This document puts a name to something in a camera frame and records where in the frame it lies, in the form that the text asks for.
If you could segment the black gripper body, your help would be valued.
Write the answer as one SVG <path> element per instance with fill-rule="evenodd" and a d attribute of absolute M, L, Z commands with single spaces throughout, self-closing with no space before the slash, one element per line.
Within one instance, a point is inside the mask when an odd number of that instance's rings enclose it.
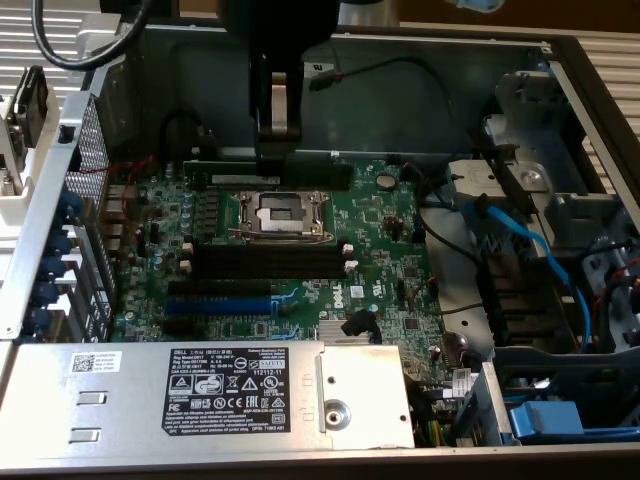
<path fill-rule="evenodd" d="M 262 54 L 303 54 L 335 32 L 339 1 L 219 1 L 231 35 Z"/>

